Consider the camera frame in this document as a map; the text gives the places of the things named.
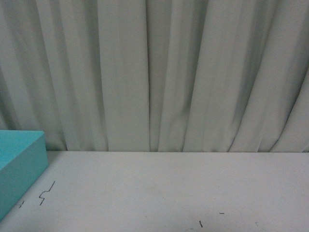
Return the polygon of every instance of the mark on table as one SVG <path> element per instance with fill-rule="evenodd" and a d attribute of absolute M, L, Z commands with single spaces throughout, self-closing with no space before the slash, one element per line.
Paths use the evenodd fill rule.
<path fill-rule="evenodd" d="M 21 204 L 17 204 L 17 205 L 19 205 L 19 209 L 20 209 L 20 207 L 23 205 L 24 202 L 25 202 L 25 201 L 23 201 Z"/>
<path fill-rule="evenodd" d="M 261 227 L 259 224 L 257 224 L 258 222 L 256 221 L 255 224 L 258 228 L 260 228 L 262 231 L 268 232 L 266 229 L 264 229 L 263 227 Z"/>
<path fill-rule="evenodd" d="M 50 190 L 52 189 L 52 187 L 54 186 L 54 184 L 55 184 L 55 181 L 53 182 L 53 184 L 51 185 L 51 187 L 49 188 L 49 190 L 47 190 L 47 191 L 43 191 L 43 192 L 39 195 L 39 198 L 40 198 L 40 199 L 42 199 L 42 201 L 41 201 L 41 204 L 40 204 L 40 205 L 42 205 L 43 201 L 45 200 L 45 198 L 44 198 L 44 197 L 42 197 L 42 194 L 43 194 L 43 193 L 45 193 L 45 192 L 50 192 Z"/>

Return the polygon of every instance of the table surface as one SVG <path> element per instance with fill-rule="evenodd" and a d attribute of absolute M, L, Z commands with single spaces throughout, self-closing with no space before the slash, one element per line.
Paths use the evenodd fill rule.
<path fill-rule="evenodd" d="M 308 153 L 48 152 L 1 232 L 307 232 Z"/>

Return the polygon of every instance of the turquoise box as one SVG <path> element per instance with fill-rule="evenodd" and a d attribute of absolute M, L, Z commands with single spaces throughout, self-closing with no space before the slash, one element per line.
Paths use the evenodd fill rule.
<path fill-rule="evenodd" d="M 0 130 L 0 220 L 47 166 L 43 131 Z"/>

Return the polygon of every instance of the curtain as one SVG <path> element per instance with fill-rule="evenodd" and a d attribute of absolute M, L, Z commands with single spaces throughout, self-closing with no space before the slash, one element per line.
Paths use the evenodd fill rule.
<path fill-rule="evenodd" d="M 0 0 L 0 130 L 48 150 L 309 151 L 308 0 Z"/>

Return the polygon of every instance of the curtain fold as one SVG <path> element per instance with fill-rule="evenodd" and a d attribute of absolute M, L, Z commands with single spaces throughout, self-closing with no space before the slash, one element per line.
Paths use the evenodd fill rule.
<path fill-rule="evenodd" d="M 0 130 L 48 150 L 309 151 L 307 0 L 1 0 Z"/>

